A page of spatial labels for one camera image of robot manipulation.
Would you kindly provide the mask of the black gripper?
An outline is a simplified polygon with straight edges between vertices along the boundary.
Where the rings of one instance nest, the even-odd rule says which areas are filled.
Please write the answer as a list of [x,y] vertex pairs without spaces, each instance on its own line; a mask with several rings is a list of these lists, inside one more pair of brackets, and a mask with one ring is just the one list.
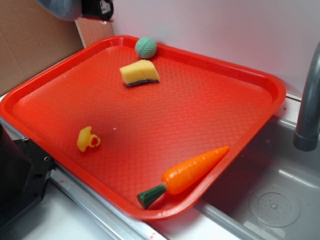
[[113,21],[114,4],[112,0],[82,0],[82,18],[98,20],[98,21]]

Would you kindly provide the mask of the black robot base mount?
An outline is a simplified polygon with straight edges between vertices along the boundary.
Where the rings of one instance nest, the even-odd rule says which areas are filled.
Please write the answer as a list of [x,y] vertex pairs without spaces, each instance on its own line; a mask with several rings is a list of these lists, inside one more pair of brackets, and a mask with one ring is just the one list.
[[54,160],[31,139],[13,140],[0,127],[0,229],[39,204]]

